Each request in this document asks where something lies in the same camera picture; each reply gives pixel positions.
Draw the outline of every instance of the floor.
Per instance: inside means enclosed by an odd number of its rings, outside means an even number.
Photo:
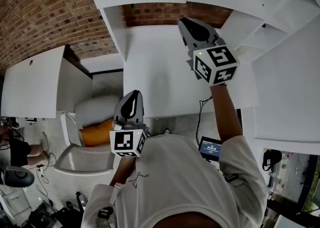
[[[123,92],[123,73],[108,73],[95,75],[93,77],[93,95],[101,96],[108,94],[116,94],[119,96]],[[199,116],[185,115],[170,118],[145,119],[144,122],[150,127],[152,134],[160,134],[165,127],[170,127],[173,133],[189,137],[196,144],[196,129]],[[41,132],[45,132],[49,141],[49,151],[52,152],[56,158],[67,147],[64,142],[62,125],[59,118],[50,120],[41,120],[37,124],[28,126],[24,129],[25,140],[29,144],[38,144]],[[219,139],[216,119],[214,113],[204,113],[201,116],[201,124],[199,126],[199,139],[202,136]],[[51,155],[49,164],[55,163]],[[25,194],[33,209],[35,209],[42,200],[48,201],[47,198],[37,191],[38,185],[43,193],[45,193],[40,180],[37,178],[36,169],[31,170],[35,174],[35,182],[32,186],[25,190]],[[88,196],[91,189],[99,183],[108,184],[113,174],[98,175],[98,176],[71,176],[56,172],[53,167],[49,167],[45,173],[45,178],[49,183],[44,185],[47,190],[48,197],[54,202],[55,208],[60,209],[64,206],[66,201],[76,203],[76,192],[80,191],[85,196]]]

